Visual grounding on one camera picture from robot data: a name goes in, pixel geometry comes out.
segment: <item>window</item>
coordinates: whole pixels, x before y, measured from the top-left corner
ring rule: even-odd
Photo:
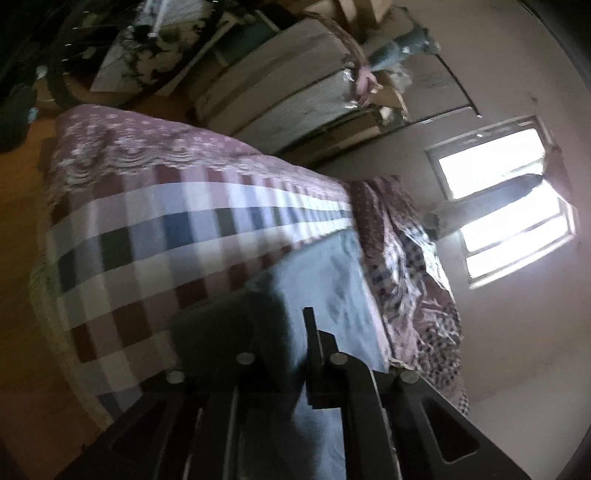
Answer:
[[[460,199],[524,173],[541,174],[545,133],[522,119],[453,139],[428,152],[441,186]],[[574,235],[570,206],[546,182],[461,230],[466,266],[477,287],[558,248]]]

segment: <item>lace trim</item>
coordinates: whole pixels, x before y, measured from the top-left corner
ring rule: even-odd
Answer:
[[[70,110],[59,117],[56,127],[59,141],[47,172],[51,205],[108,174],[134,174],[158,165],[234,169],[348,202],[345,185],[338,180],[262,155],[238,140],[205,129],[97,105]]]

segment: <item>metal bolt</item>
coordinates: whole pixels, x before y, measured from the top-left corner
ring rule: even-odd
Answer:
[[[330,356],[330,363],[333,365],[344,365],[347,363],[347,356],[344,353],[336,352]]]
[[[418,375],[416,372],[405,370],[400,374],[400,380],[404,383],[413,384],[418,382]]]
[[[184,373],[180,370],[172,370],[166,374],[166,381],[171,385],[178,385],[184,382]]]
[[[252,365],[256,360],[256,355],[250,352],[242,352],[236,357],[236,362],[241,365]]]

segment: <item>wooden plank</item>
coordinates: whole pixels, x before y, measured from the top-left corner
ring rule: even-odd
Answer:
[[[342,69],[345,46],[318,20],[304,20],[228,68],[195,104],[208,128],[233,135],[294,92]]]
[[[286,151],[281,158],[295,165],[308,165],[364,140],[377,137],[380,133],[378,119],[368,112],[312,138],[293,150]]]
[[[343,72],[290,96],[248,124],[235,137],[265,154],[273,154],[336,118],[345,115],[350,95]]]
[[[378,28],[392,6],[392,0],[353,0],[362,28]]]

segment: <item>fabric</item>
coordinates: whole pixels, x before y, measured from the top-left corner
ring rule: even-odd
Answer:
[[[59,117],[46,236],[77,387],[118,417],[178,364],[180,309],[352,224],[341,184],[223,135],[101,106]]]
[[[462,324],[436,247],[395,176],[350,183],[351,202],[394,358],[421,372],[463,414]]]
[[[335,232],[284,257],[246,284],[257,351],[284,395],[272,413],[271,435],[296,480],[345,480],[340,409],[313,410],[304,386],[308,339],[302,310],[314,309],[319,330],[339,350],[385,372],[384,329],[368,309],[353,230]]]
[[[562,149],[557,145],[552,145],[546,149],[543,177],[560,198],[573,207],[576,207],[573,186],[570,182],[569,173],[564,165]]]

